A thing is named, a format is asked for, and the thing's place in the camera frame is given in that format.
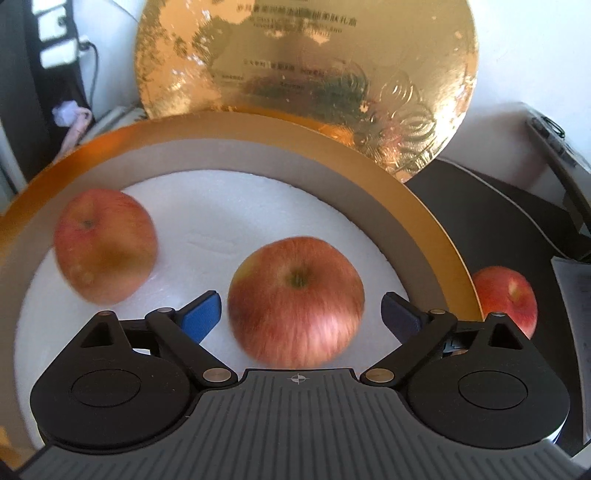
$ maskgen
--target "white wall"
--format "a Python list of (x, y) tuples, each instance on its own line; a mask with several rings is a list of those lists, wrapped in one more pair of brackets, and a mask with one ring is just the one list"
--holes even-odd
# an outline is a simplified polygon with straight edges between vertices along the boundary
[(561, 203), (564, 190), (523, 127), (526, 102), (591, 159), (591, 0), (470, 0), (476, 91), (444, 155)]
[[(139, 19), (145, 0), (117, 1), (131, 15), (111, 0), (74, 0), (80, 33), (100, 51), (98, 117), (138, 100), (132, 17)], [(444, 154), (560, 204), (564, 191), (533, 150), (519, 103), (557, 121), (573, 146), (591, 159), (591, 0), (469, 3), (480, 42), (478, 84), (466, 119)], [(92, 53), (81, 64), (88, 90)]]

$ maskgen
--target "triangular cutout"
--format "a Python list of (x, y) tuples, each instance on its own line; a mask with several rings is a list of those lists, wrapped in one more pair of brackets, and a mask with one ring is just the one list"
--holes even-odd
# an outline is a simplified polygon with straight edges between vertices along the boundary
[(82, 348), (113, 345), (113, 337), (106, 322), (97, 323), (82, 342)]
[(523, 348), (519, 340), (515, 338), (509, 327), (504, 323), (495, 325), (488, 344), (497, 348), (508, 348), (511, 350), (521, 350)]

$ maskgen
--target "apple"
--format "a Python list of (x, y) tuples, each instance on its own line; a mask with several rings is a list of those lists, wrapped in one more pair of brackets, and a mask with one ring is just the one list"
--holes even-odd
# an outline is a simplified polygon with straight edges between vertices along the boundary
[(538, 322), (538, 305), (525, 277), (510, 268), (487, 267), (477, 272), (472, 280), (483, 313), (506, 313), (531, 339)]
[(230, 327), (252, 358), (272, 368), (313, 368), (334, 358), (359, 329), (365, 293), (336, 248), (312, 237), (266, 245), (236, 270)]
[(115, 190), (88, 190), (68, 203), (53, 244), (66, 281), (99, 305), (119, 303), (140, 288), (158, 254), (148, 212)]

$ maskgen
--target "blue gripper pad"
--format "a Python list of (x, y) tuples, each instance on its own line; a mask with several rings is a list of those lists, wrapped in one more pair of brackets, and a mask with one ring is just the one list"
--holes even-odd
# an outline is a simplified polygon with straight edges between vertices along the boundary
[(201, 343), (222, 317), (222, 299), (213, 290), (205, 292), (176, 313), (176, 323), (191, 340)]

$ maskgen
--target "white cable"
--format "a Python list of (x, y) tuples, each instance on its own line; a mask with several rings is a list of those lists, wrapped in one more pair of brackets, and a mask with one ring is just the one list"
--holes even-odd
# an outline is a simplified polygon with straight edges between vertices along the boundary
[(458, 168), (459, 170), (462, 170), (463, 172), (467, 173), (468, 175), (470, 175), (471, 177), (475, 178), (476, 180), (478, 180), (480, 183), (486, 185), (487, 187), (489, 187), (491, 190), (493, 190), (494, 192), (497, 192), (499, 195), (501, 195), (505, 200), (507, 200), (507, 202), (509, 202), (511, 205), (513, 205), (515, 208), (517, 208), (521, 213), (523, 213), (528, 220), (537, 228), (537, 230), (541, 233), (541, 235), (544, 237), (544, 239), (550, 244), (550, 246), (552, 248), (554, 248), (554, 250), (556, 250), (558, 252), (558, 254), (561, 257), (566, 258), (567, 260), (574, 260), (574, 258), (570, 258), (568, 255), (566, 255), (560, 248), (558, 248), (554, 242), (552, 240), (550, 240), (550, 238), (548, 237), (548, 235), (545, 234), (545, 232), (542, 230), (542, 227), (540, 227), (537, 222), (531, 217), (531, 215), (529, 213), (527, 213), (521, 206), (519, 206), (517, 203), (515, 203), (513, 200), (511, 200), (507, 195), (505, 195), (503, 192), (501, 192), (500, 190), (496, 189), (495, 187), (493, 187), (490, 183), (488, 183), (486, 180), (480, 178), (478, 175), (476, 175), (474, 172), (468, 170), (466, 167), (462, 167), (460, 164), (454, 162), (453, 160), (450, 160), (449, 158), (446, 157), (442, 157), (442, 156), (438, 156), (437, 157), (439, 160), (444, 161), (445, 163), (449, 163), (450, 165), (453, 165), (454, 167)]

